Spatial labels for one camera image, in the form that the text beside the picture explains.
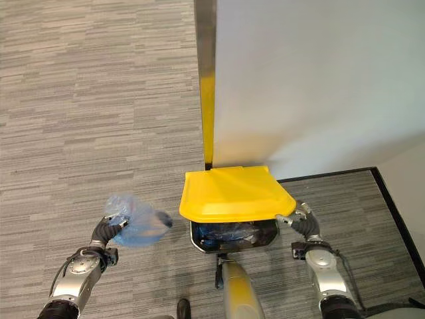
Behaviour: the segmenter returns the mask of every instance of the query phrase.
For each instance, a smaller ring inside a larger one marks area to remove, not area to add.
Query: white wall
[[[375,166],[425,138],[424,0],[218,0],[214,166]]]
[[[425,143],[378,165],[378,169],[425,262]]]

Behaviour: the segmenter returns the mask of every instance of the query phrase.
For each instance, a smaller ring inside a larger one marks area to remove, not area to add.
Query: cable
[[[353,290],[356,295],[357,301],[359,302],[361,309],[366,312],[367,308],[365,307],[365,304],[363,303],[363,299],[361,298],[359,287],[357,286],[357,282],[354,278],[354,274],[353,274],[353,271],[351,270],[350,263],[348,262],[347,257],[341,254],[339,249],[337,249],[336,251],[333,251],[333,253],[335,254],[335,256],[339,257],[342,260],[343,267],[348,274],[351,285],[353,286]]]

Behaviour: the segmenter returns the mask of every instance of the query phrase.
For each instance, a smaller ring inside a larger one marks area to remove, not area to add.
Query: metal trim
[[[194,0],[205,169],[213,165],[216,0]]]

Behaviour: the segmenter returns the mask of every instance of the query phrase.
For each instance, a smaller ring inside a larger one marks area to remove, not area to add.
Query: plastic bag
[[[200,224],[201,237],[218,241],[251,241],[260,229],[251,222],[241,223],[204,223]]]
[[[156,243],[173,226],[173,220],[163,211],[156,211],[130,194],[109,197],[104,215],[115,215],[111,225],[128,220],[128,225],[114,237],[114,242],[128,247],[144,247]]]

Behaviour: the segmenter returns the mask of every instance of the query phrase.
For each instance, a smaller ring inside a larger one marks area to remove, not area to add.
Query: blue plastic bag
[[[127,247],[144,247],[161,239],[173,226],[173,220],[163,211],[156,211],[130,194],[112,195],[106,202],[104,215],[114,215],[111,225],[118,225],[124,219],[126,226],[114,237],[114,242]]]

